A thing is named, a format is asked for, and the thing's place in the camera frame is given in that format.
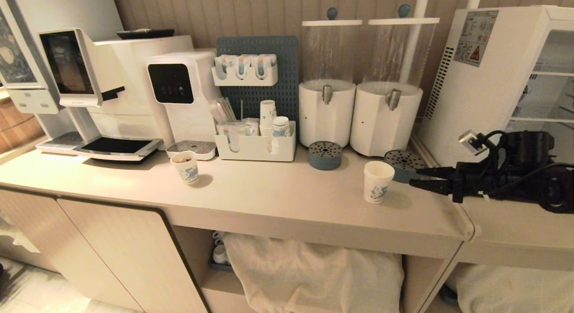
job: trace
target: coffee machine drip tray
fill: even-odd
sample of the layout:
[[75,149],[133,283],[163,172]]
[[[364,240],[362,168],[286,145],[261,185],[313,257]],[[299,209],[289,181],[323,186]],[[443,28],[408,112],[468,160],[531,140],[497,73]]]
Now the coffee machine drip tray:
[[74,149],[75,154],[107,161],[140,162],[155,152],[161,139],[114,139],[99,137]]

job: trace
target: stack of paper cups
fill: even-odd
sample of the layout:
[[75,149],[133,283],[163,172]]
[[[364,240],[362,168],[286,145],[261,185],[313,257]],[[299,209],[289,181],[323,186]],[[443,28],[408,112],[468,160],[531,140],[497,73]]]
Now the stack of paper cups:
[[372,161],[365,164],[364,199],[369,203],[381,203],[393,176],[393,166],[385,162]]
[[271,152],[271,141],[273,140],[273,118],[277,116],[275,101],[263,100],[260,105],[260,125],[261,135],[267,141],[267,151]]

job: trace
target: vent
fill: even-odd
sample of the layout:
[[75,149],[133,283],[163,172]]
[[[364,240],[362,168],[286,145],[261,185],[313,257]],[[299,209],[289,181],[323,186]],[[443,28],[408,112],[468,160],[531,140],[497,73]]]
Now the vent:
[[452,56],[455,53],[455,49],[450,47],[444,48],[443,58],[440,60],[439,71],[436,74],[435,84],[430,92],[429,103],[426,105],[425,117],[429,120],[432,119],[433,113],[435,113],[435,108],[439,101],[440,91],[443,89],[444,81],[447,78],[448,66],[451,65]]

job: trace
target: blue pegboard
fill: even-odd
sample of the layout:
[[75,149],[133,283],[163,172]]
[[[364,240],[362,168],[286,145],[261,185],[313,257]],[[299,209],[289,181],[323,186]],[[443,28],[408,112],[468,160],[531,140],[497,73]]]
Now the blue pegboard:
[[296,36],[220,37],[217,56],[222,54],[275,54],[279,80],[271,87],[219,87],[229,98],[237,119],[240,99],[244,100],[244,117],[259,117],[263,100],[275,100],[277,114],[299,121],[299,39]]

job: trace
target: dispenser lid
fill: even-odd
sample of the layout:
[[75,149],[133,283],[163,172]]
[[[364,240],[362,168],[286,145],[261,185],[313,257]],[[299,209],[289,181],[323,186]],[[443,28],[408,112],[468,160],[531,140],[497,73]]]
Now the dispenser lid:
[[301,23],[306,26],[358,26],[363,25],[362,19],[347,19],[342,21],[304,21]]
[[387,18],[387,19],[369,19],[369,25],[420,25],[420,24],[437,24],[440,18]]

